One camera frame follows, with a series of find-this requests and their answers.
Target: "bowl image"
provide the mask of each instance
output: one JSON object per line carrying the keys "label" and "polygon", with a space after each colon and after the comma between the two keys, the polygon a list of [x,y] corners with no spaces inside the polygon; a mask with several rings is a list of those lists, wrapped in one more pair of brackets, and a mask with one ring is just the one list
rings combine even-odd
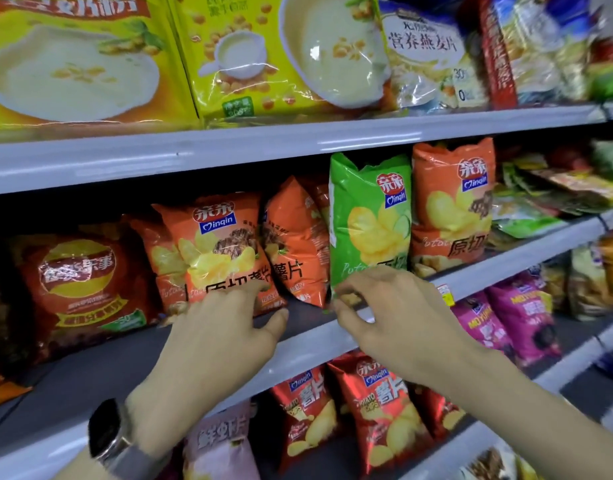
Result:
{"label": "bowl image", "polygon": [[264,37],[245,30],[238,30],[220,39],[215,46],[215,60],[199,68],[204,77],[222,72],[234,79],[255,77],[266,67],[267,51]]}
{"label": "bowl image", "polygon": [[[335,106],[357,109],[382,98],[391,72],[376,24],[354,20],[347,1],[282,0],[279,38],[293,68],[315,94]],[[333,55],[338,41],[362,41],[365,46],[352,60]]]}
{"label": "bowl image", "polygon": [[157,64],[142,52],[107,55],[110,34],[37,25],[0,48],[0,104],[47,121],[106,121],[149,103]]}

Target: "person's left hand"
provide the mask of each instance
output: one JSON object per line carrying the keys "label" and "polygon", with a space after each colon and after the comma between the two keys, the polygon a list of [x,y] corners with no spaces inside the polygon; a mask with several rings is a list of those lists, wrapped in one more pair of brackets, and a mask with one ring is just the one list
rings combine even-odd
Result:
{"label": "person's left hand", "polygon": [[145,453],[165,455],[273,357],[288,310],[276,312],[263,328],[253,327],[255,299],[267,287],[251,280],[211,291],[175,320],[151,374],[126,400]]}

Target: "purple snack bag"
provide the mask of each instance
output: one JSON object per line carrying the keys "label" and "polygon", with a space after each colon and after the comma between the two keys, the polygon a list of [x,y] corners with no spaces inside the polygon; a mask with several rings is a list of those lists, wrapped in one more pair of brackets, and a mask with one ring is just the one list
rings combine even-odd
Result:
{"label": "purple snack bag", "polygon": [[515,362],[515,350],[506,330],[486,298],[484,291],[478,291],[451,306],[451,311],[462,328],[488,349],[499,350]]}
{"label": "purple snack bag", "polygon": [[540,291],[527,273],[488,287],[486,294],[509,333],[520,366],[532,364],[545,355],[561,355],[553,317],[546,311]]}

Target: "black watch face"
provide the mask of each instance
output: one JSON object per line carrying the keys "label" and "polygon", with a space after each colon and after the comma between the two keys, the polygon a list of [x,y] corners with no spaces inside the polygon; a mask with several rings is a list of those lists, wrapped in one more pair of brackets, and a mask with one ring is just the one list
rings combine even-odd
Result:
{"label": "black watch face", "polygon": [[95,458],[103,453],[119,433],[118,404],[107,399],[95,410],[89,420],[89,451]]}

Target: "yellow price tag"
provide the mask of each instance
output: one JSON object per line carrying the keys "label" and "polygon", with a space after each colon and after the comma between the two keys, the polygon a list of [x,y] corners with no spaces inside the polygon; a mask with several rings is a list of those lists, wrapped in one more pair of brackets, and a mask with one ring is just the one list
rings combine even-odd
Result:
{"label": "yellow price tag", "polygon": [[455,304],[455,300],[451,294],[451,290],[448,288],[448,285],[440,285],[437,288],[440,295],[442,295],[444,303],[446,303],[448,306],[453,306]]}

